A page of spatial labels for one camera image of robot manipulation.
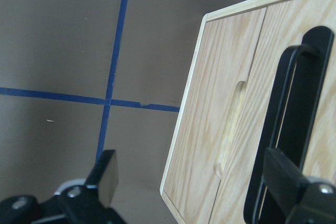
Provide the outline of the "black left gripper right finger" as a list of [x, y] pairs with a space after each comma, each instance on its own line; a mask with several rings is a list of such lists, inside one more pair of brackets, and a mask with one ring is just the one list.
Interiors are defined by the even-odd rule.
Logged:
[[262, 171], [285, 223], [335, 223], [335, 184], [305, 176], [278, 148], [265, 150]]

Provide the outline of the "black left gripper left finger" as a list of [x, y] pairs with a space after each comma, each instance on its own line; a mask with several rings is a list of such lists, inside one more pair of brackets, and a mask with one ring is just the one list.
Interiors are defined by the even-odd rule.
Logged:
[[84, 182], [59, 193], [58, 203], [67, 222], [118, 223], [119, 214], [110, 207], [117, 185], [117, 153], [105, 150]]

